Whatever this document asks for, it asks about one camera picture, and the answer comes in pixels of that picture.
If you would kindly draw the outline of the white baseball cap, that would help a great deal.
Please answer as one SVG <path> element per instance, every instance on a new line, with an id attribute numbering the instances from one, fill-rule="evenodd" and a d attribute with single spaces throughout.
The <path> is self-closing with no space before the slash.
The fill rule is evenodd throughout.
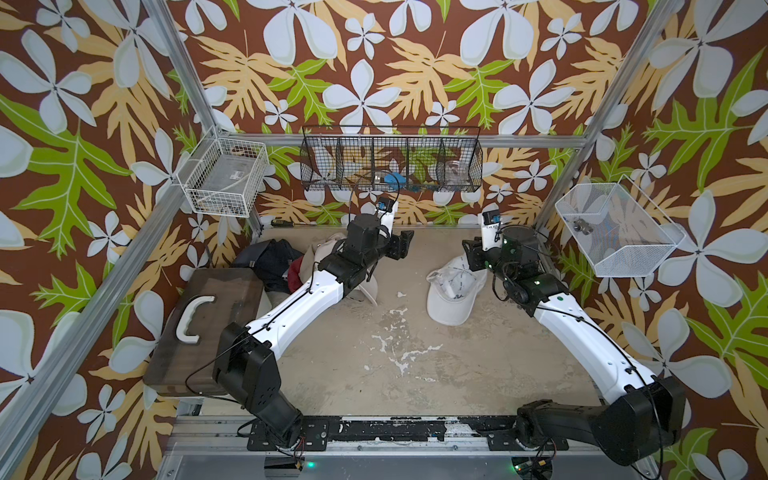
<path id="1" fill-rule="evenodd" d="M 430 272 L 427 313 L 437 323 L 447 326 L 464 324 L 477 295 L 485 287 L 488 272 L 472 271 L 465 254 L 454 257 L 443 267 Z"/>

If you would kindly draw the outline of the cream pink baseball cap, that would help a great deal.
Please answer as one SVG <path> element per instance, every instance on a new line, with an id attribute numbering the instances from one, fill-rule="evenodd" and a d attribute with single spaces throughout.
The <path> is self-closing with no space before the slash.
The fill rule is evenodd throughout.
<path id="1" fill-rule="evenodd" d="M 342 233 L 334 233 L 324 243 L 318 243 L 314 249 L 314 260 L 320 262 L 325 257 L 331 254 L 333 247 L 345 240 L 346 236 Z M 357 285 L 347 297 L 351 300 L 358 302 L 367 301 L 374 307 L 378 305 L 378 283 L 377 280 L 372 277 L 370 280 L 363 280 Z"/>

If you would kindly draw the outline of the maroon baseball cap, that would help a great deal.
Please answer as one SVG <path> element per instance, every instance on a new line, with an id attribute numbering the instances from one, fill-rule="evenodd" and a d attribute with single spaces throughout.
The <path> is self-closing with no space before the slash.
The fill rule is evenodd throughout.
<path id="1" fill-rule="evenodd" d="M 286 282 L 291 293 L 297 291 L 303 285 L 303 281 L 301 279 L 302 262 L 303 256 L 294 260 L 288 268 L 286 274 Z"/>

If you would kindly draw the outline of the black baseball cap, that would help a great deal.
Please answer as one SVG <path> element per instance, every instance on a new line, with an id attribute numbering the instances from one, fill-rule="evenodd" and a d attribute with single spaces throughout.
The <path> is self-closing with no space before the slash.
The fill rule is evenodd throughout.
<path id="1" fill-rule="evenodd" d="M 231 268 L 250 268 L 267 292 L 290 293 L 289 267 L 303 254 L 287 240 L 266 240 L 249 245 L 231 263 Z"/>

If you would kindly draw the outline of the beige baseball cap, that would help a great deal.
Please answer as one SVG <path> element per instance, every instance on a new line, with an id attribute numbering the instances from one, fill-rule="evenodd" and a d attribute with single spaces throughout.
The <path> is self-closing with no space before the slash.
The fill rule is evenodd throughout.
<path id="1" fill-rule="evenodd" d="M 309 281 L 312 274 L 314 273 L 315 261 L 316 261 L 315 247 L 310 245 L 302 257 L 302 262 L 299 269 L 299 279 L 301 280 L 302 284 Z"/>

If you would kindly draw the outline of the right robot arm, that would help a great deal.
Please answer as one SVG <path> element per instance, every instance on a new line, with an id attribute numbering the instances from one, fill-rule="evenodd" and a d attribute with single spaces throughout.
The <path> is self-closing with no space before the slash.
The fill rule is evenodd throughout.
<path id="1" fill-rule="evenodd" d="M 480 220 L 480 235 L 462 243 L 469 268 L 492 276 L 498 299 L 511 302 L 548 329 L 597 387 L 599 406 L 530 402 L 517 410 L 516 440 L 533 449 L 558 440 L 598 447 L 610 460 L 632 466 L 679 441 L 685 389 L 634 359 L 589 317 L 569 289 L 545 272 L 538 233 L 505 226 L 499 216 Z"/>

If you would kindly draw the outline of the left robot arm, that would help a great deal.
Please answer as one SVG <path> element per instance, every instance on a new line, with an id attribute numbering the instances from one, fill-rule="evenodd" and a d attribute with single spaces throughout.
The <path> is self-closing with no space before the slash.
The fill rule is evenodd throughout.
<path id="1" fill-rule="evenodd" d="M 294 447 L 303 415 L 281 392 L 277 362 L 290 344 L 322 313 L 373 276 L 383 258 L 407 257 L 412 230 L 393 231 L 394 214 L 361 214 L 345 238 L 310 264 L 309 279 L 265 315 L 221 333 L 212 378 L 266 428 L 278 448 Z"/>

